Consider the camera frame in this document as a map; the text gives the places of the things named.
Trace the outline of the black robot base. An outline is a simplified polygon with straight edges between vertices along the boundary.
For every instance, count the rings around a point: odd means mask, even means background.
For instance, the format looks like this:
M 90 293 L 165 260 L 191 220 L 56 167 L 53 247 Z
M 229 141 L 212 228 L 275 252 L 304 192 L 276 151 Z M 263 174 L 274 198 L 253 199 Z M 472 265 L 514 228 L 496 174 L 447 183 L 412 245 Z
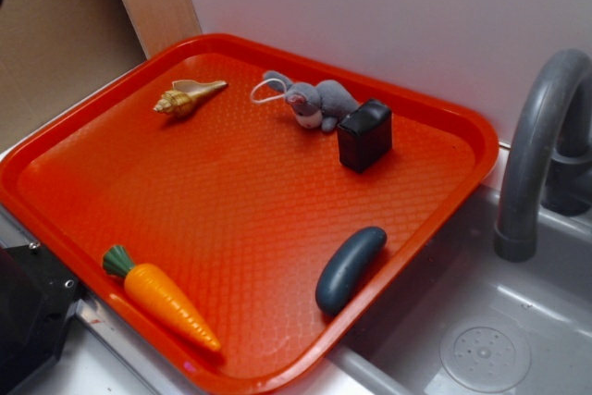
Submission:
M 1 392 L 13 394 L 60 358 L 82 294 L 39 242 L 1 250 Z

